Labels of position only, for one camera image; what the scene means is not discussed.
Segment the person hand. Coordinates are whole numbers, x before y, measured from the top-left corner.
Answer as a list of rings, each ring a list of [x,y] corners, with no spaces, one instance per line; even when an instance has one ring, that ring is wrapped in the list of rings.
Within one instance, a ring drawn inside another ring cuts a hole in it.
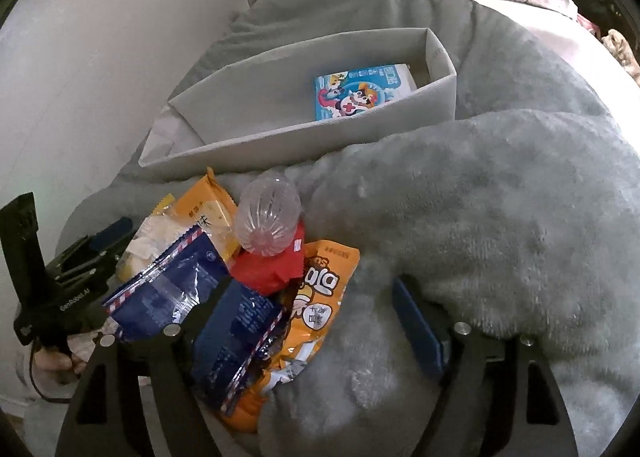
[[[38,369],[49,371],[49,373],[73,371],[75,375],[80,375],[86,368],[86,363],[77,355],[67,355],[58,350],[48,350],[44,347],[35,351],[34,363]]]

